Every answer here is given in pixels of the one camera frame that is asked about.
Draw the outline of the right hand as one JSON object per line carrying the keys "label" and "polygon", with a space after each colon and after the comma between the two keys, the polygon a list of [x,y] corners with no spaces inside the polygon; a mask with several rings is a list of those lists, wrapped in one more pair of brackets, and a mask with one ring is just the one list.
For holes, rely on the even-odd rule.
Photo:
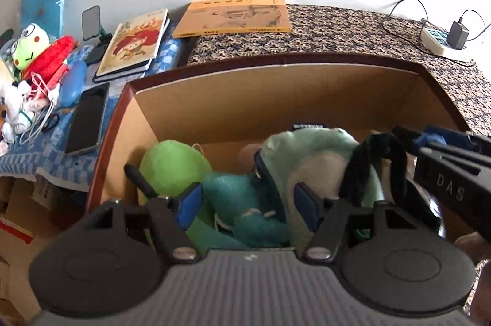
{"label": "right hand", "polygon": [[474,293],[470,306],[470,318],[481,324],[490,325],[491,320],[491,265],[490,243],[478,232],[460,236],[455,240],[455,245],[464,251],[478,265],[486,260],[481,270],[478,286]]}

